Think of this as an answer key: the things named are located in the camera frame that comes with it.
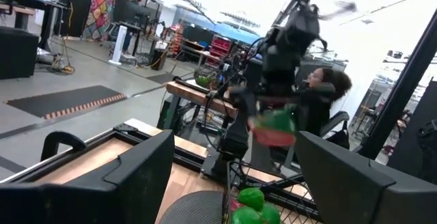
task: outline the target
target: concrete floor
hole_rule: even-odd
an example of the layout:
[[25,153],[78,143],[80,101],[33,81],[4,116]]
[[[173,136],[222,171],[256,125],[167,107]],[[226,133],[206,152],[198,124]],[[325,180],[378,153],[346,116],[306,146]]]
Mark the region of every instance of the concrete floor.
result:
[[[31,24],[29,31],[38,32],[38,26]],[[13,16],[6,18],[6,25],[13,25]],[[59,40],[51,42],[54,52],[61,52]],[[104,130],[110,129],[130,118],[137,118],[156,125],[160,111],[160,101],[165,89],[160,83],[147,77],[164,74],[173,70],[173,75],[186,75],[194,71],[192,64],[176,63],[168,59],[160,71],[114,66],[108,62],[109,50],[95,42],[66,41],[68,56],[76,72],[70,76],[59,76],[45,70],[36,70],[28,79],[10,79],[0,81],[0,179],[6,178],[24,167],[40,160],[44,138],[50,132],[62,130],[71,132],[81,139],[88,139]],[[143,44],[147,51],[149,42]],[[10,107],[3,102],[35,95],[61,92],[93,85],[103,85],[126,96],[143,93],[134,98],[111,104],[54,124],[24,111]],[[41,128],[10,135],[11,130],[37,124]]]

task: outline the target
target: colorful quilt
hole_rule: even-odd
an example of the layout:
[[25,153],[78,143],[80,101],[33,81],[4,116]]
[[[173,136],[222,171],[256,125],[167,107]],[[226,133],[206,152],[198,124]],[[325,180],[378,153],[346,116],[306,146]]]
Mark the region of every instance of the colorful quilt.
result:
[[104,40],[111,25],[115,0],[91,0],[91,7],[82,37],[88,40]]

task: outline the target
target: dark curly hair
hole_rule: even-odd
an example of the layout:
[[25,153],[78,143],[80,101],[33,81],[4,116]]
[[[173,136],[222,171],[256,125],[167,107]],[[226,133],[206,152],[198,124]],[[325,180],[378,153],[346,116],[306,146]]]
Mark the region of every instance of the dark curly hair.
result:
[[322,68],[322,71],[322,82],[332,83],[335,87],[333,101],[337,101],[340,98],[343,98],[343,96],[345,96],[352,87],[352,82],[349,76],[345,72],[333,70],[331,68]]

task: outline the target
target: rubber mat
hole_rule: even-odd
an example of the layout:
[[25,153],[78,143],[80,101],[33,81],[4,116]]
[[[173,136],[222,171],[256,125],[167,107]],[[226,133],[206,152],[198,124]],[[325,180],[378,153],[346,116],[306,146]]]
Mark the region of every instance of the rubber mat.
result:
[[9,100],[6,104],[46,120],[109,104],[125,96],[107,87],[93,86],[29,98]]
[[222,222],[223,193],[198,191],[185,195],[164,213],[160,224],[192,223],[219,224]]
[[157,82],[159,84],[164,84],[164,83],[168,83],[168,82],[172,81],[173,77],[174,76],[172,74],[165,73],[165,74],[159,74],[156,76],[148,77],[148,79],[151,81]]

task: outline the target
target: round black mat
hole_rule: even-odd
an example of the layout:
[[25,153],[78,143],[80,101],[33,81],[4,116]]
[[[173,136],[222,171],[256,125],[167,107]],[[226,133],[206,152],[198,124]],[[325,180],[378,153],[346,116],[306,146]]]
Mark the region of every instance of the round black mat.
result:
[[221,224],[223,193],[199,191],[179,198],[167,209],[160,224]]

